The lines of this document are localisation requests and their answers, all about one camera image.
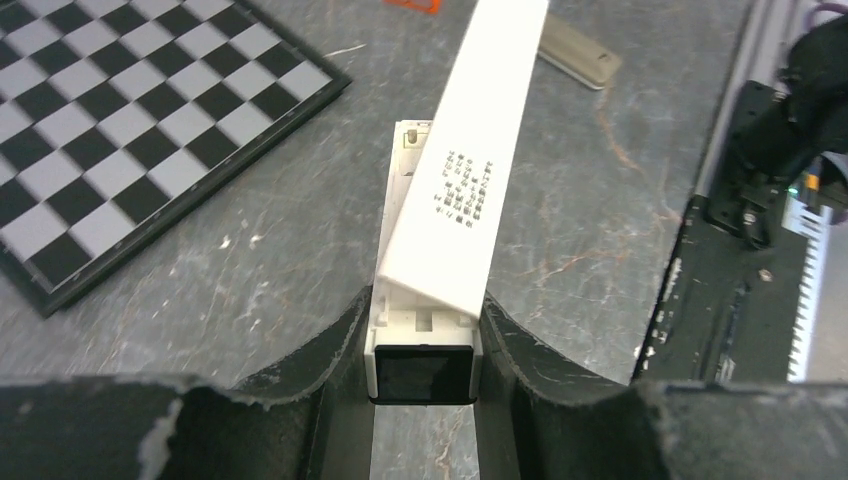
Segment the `checkerboard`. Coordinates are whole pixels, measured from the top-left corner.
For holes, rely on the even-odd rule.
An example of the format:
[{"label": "checkerboard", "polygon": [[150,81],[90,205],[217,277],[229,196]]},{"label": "checkerboard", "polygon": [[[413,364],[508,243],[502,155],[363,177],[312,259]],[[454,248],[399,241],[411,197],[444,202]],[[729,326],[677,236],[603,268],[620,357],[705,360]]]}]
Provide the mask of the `checkerboard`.
[{"label": "checkerboard", "polygon": [[0,265],[49,314],[349,80],[230,0],[0,7]]}]

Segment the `orange object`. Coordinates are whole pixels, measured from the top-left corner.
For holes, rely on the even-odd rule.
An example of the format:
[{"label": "orange object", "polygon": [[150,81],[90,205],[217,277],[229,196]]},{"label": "orange object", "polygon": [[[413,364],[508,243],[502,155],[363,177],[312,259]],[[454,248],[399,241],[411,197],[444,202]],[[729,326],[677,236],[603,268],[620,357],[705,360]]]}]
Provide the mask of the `orange object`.
[{"label": "orange object", "polygon": [[436,13],[439,11],[439,5],[442,0],[383,0],[386,3],[399,5],[401,7],[420,10],[427,13]]}]

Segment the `orange plastic clip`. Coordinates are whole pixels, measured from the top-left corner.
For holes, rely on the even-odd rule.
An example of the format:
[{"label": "orange plastic clip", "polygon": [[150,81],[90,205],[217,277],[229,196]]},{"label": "orange plastic clip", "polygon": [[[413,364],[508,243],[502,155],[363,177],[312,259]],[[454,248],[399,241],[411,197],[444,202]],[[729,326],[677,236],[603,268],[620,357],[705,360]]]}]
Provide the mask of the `orange plastic clip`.
[{"label": "orange plastic clip", "polygon": [[386,3],[400,5],[401,7],[420,10],[427,13],[436,13],[439,11],[439,5],[442,0],[383,0]]}]

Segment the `white object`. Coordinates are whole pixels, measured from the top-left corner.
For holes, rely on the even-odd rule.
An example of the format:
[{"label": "white object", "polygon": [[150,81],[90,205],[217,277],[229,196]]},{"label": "white object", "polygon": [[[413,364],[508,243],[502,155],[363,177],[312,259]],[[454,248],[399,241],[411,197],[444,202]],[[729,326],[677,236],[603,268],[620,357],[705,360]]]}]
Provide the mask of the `white object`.
[{"label": "white object", "polygon": [[480,0],[435,119],[395,126],[365,364],[380,346],[471,347],[483,305],[547,0]]}]

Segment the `tabletop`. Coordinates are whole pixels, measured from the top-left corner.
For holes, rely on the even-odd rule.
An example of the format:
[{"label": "tabletop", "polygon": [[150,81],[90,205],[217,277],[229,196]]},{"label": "tabletop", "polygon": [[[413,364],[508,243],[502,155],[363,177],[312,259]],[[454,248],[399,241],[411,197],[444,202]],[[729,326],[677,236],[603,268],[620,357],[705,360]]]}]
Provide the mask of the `tabletop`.
[{"label": "tabletop", "polygon": [[[394,123],[433,117],[474,4],[442,3],[256,2],[353,84],[73,308],[43,321],[0,277],[0,375],[231,386],[326,328],[373,277]],[[744,3],[551,2],[624,65],[594,92],[537,61],[489,290],[613,380],[630,377]],[[470,407],[378,408],[372,478],[477,478],[473,425]]]}]

